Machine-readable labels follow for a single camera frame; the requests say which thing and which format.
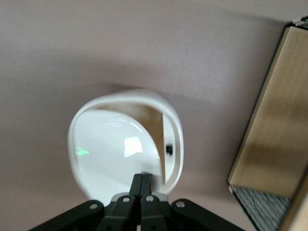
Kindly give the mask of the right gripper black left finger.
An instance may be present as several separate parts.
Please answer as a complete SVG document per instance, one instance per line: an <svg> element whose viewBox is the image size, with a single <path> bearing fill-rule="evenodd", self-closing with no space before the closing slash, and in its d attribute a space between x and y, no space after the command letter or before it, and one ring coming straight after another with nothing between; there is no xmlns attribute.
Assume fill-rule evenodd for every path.
<svg viewBox="0 0 308 231"><path fill-rule="evenodd" d="M143 174L135 174L129 192L117 194L108 206L98 200L86 201L33 227L32 231L123 231L134 230L129 221Z"/></svg>

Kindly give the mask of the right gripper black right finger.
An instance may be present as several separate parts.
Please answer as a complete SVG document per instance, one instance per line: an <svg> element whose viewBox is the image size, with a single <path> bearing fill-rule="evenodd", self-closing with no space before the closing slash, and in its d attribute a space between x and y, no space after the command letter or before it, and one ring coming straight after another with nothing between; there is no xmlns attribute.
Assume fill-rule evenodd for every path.
<svg viewBox="0 0 308 231"><path fill-rule="evenodd" d="M242 228L188 200L172 203L163 193L152 192L153 177L141 174L142 231L241 231Z"/></svg>

